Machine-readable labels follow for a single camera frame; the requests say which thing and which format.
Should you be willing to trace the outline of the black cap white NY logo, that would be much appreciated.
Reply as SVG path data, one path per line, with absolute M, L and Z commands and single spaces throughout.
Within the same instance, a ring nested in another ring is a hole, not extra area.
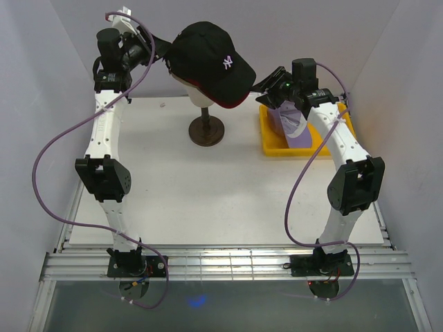
M 171 74 L 185 81 L 226 84 L 250 92 L 256 73 L 236 51 L 230 35 L 209 21 L 184 28 L 164 57 Z

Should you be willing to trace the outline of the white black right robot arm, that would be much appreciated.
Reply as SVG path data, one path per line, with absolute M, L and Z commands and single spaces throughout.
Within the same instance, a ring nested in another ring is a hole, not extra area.
M 320 134 L 320 146 L 328 148 L 332 156 L 336 173 L 327 187 L 331 210 L 325 229 L 311 244 L 313 252 L 291 264 L 304 274 L 328 275 L 348 264 L 350 235 L 357 220 L 379 197 L 385 163 L 358 143 L 338 108 L 339 98 L 319 87 L 319 66 L 312 58 L 295 59 L 290 71 L 279 66 L 251 90 L 259 93 L 256 100 L 268 108 L 294 103 Z

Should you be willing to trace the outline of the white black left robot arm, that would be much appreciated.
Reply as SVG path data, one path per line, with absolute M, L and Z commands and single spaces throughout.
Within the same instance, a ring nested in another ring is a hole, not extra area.
M 130 171 L 119 161 L 118 140 L 123 111 L 130 103 L 128 90 L 133 87 L 131 71 L 149 66 L 159 57 L 148 34 L 138 27 L 133 32 L 105 28 L 96 35 L 99 57 L 93 64 L 96 117 L 84 157 L 75 162 L 88 193 L 94 196 L 111 228 L 111 272 L 138 277 L 147 272 L 147 259 L 137 235 L 124 211 L 132 186 Z

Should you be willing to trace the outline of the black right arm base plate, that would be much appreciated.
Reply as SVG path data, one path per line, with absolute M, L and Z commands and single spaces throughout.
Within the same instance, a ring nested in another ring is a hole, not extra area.
M 315 258 L 314 255 L 291 255 L 290 270 L 293 277 L 327 277 L 354 276 L 354 267 L 351 256 L 346 254 L 338 259 Z

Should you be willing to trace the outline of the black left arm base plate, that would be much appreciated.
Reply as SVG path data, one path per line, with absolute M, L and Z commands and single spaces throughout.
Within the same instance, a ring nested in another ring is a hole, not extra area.
M 139 258 L 109 259 L 106 276 L 110 278 L 165 277 L 165 264 L 158 256 L 142 255 Z

